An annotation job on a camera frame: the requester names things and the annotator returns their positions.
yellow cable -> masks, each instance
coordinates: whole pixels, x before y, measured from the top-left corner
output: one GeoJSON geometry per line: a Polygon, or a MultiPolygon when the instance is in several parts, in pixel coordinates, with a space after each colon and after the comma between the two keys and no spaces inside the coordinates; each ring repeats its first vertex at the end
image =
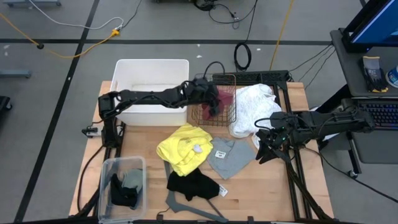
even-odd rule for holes
{"type": "Polygon", "coordinates": [[[287,14],[286,14],[286,17],[285,17],[285,20],[284,20],[284,24],[282,25],[282,29],[280,30],[278,41],[276,42],[276,46],[275,46],[274,54],[272,56],[271,64],[269,65],[269,70],[272,69],[272,64],[274,63],[275,55],[276,55],[276,52],[278,51],[279,42],[280,42],[280,40],[282,38],[282,34],[284,33],[286,22],[289,19],[289,14],[290,14],[290,11],[292,10],[292,7],[293,7],[293,2],[294,2],[294,0],[290,1],[290,6],[289,6],[289,9],[287,10],[287,14]]]}
{"type": "MultiPolygon", "coordinates": [[[[20,29],[18,29],[18,27],[16,27],[5,15],[3,15],[2,13],[0,13],[0,17],[2,17],[12,28],[14,28],[16,31],[18,31],[20,34],[22,34],[26,39],[30,40],[33,44],[35,44],[36,46],[40,45],[39,43],[37,43],[36,41],[34,41],[33,39],[31,39],[28,35],[26,35],[23,31],[21,31],[20,29]]],[[[120,32],[118,30],[112,30],[112,34],[107,37],[106,39],[92,45],[91,47],[89,47],[87,50],[85,50],[84,52],[78,54],[78,55],[74,55],[74,56],[64,56],[64,55],[60,55],[56,52],[54,52],[53,50],[50,49],[44,49],[45,51],[47,51],[48,53],[54,54],[60,58],[76,58],[76,57],[80,57],[84,54],[86,54],[87,52],[89,52],[91,49],[93,49],[94,47],[98,46],[99,44],[105,43],[106,41],[108,41],[110,38],[119,35],[120,32]]]]}

gray cloth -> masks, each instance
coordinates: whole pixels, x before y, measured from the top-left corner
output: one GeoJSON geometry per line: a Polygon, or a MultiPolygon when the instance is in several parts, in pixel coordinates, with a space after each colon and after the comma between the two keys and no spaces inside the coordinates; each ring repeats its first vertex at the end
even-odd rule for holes
{"type": "Polygon", "coordinates": [[[235,141],[214,138],[211,143],[213,144],[213,150],[207,157],[207,161],[224,180],[237,174],[250,161],[256,158],[253,149],[244,140],[235,141]],[[224,159],[215,156],[217,151],[226,153],[224,159]]]}
{"type": "Polygon", "coordinates": [[[136,188],[137,193],[142,189],[142,170],[132,169],[124,173],[122,187],[136,188]]]}

white cable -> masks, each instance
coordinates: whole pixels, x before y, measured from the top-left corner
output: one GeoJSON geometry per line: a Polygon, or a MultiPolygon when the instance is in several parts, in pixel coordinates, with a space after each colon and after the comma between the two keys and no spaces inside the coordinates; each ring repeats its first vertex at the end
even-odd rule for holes
{"type": "Polygon", "coordinates": [[[39,7],[37,7],[36,4],[34,4],[32,0],[29,0],[29,1],[30,1],[30,3],[32,3],[32,5],[33,5],[37,10],[39,10],[43,15],[45,15],[45,16],[46,16],[47,18],[49,18],[51,21],[53,21],[53,22],[56,23],[56,24],[63,25],[63,26],[83,27],[83,28],[87,28],[87,29],[97,30],[97,29],[101,29],[102,27],[106,26],[108,23],[110,23],[111,21],[113,21],[113,20],[115,20],[115,19],[120,19],[120,20],[122,21],[122,23],[121,23],[118,27],[115,28],[115,29],[119,30],[119,29],[122,28],[123,23],[124,23],[124,20],[123,20],[122,18],[120,18],[120,17],[114,17],[114,18],[110,19],[108,22],[105,22],[102,26],[100,26],[100,27],[95,27],[95,28],[87,27],[87,26],[84,26],[84,25],[66,24],[66,23],[63,23],[63,22],[58,22],[58,21],[53,20],[49,15],[47,15],[47,14],[44,13],[39,7]]]}

gray concrete floor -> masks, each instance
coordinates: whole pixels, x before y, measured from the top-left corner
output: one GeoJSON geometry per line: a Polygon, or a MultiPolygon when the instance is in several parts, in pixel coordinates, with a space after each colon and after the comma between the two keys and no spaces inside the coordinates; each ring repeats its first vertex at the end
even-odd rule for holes
{"type": "MultiPolygon", "coordinates": [[[[62,22],[85,24],[94,0],[62,1],[63,6],[45,6],[43,9],[62,22]]],[[[220,2],[245,15],[253,1],[233,0],[220,2]]],[[[100,25],[114,16],[125,20],[131,16],[137,1],[100,0],[93,26],[100,25]]],[[[254,18],[251,40],[276,40],[289,0],[259,1],[254,18]]],[[[283,40],[330,40],[329,31],[346,26],[361,9],[359,0],[298,0],[295,2],[286,25],[283,40]]],[[[229,20],[222,9],[214,12],[217,19],[229,20]]],[[[33,38],[79,39],[80,28],[53,24],[35,9],[17,7],[9,9],[0,4],[0,12],[8,16],[16,26],[33,38]]],[[[102,39],[117,26],[91,30],[88,39],[102,39]]],[[[23,39],[3,20],[0,20],[1,39],[23,39]]],[[[184,0],[143,0],[138,15],[117,39],[122,40],[174,40],[174,39],[245,39],[249,20],[241,23],[238,30],[230,25],[215,24],[206,12],[201,12],[184,0]]],[[[65,55],[73,55],[77,44],[46,44],[46,47],[65,55]]],[[[274,45],[250,45],[253,54],[249,71],[268,70],[274,45]]],[[[325,46],[281,45],[272,69],[291,69],[325,46]]],[[[203,72],[214,60],[224,63],[228,71],[234,70],[234,45],[228,44],[104,44],[82,57],[77,65],[67,99],[37,185],[30,200],[24,221],[67,217],[77,182],[86,138],[81,128],[90,123],[96,98],[103,80],[110,80],[114,66],[122,58],[184,58],[190,62],[190,77],[203,72]]],[[[242,63],[244,54],[239,54],[242,63]]],[[[0,79],[0,95],[7,95],[14,103],[13,110],[2,118],[0,128],[0,223],[12,222],[32,173],[33,166],[43,144],[44,136],[52,119],[70,59],[59,59],[39,51],[31,44],[0,44],[0,68],[26,68],[33,71],[31,79],[0,79]]],[[[293,72],[298,80],[311,64],[293,72]]],[[[308,84],[320,63],[302,79],[308,84]]],[[[334,54],[325,64],[314,82],[307,88],[308,103],[322,104],[345,84],[337,56],[334,54]]],[[[337,139],[347,144],[344,139],[337,139]]],[[[344,170],[351,169],[348,153],[325,149],[330,162],[344,170]]],[[[398,166],[362,164],[364,174],[360,180],[379,190],[398,197],[398,181],[391,178],[398,166]]],[[[396,223],[396,204],[374,194],[339,173],[324,167],[335,216],[340,220],[362,223],[396,223]]]]}

black cloth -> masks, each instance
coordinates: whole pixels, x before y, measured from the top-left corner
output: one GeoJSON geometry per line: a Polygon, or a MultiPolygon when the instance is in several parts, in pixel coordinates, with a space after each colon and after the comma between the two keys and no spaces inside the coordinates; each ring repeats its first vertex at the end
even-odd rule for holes
{"type": "Polygon", "coordinates": [[[167,182],[167,189],[183,193],[188,201],[194,196],[211,199],[218,195],[220,186],[208,176],[203,175],[198,168],[185,177],[172,172],[167,182]]]}
{"type": "Polygon", "coordinates": [[[122,187],[122,182],[116,174],[111,177],[111,201],[114,205],[134,207],[137,203],[138,193],[136,188],[122,187]]]}

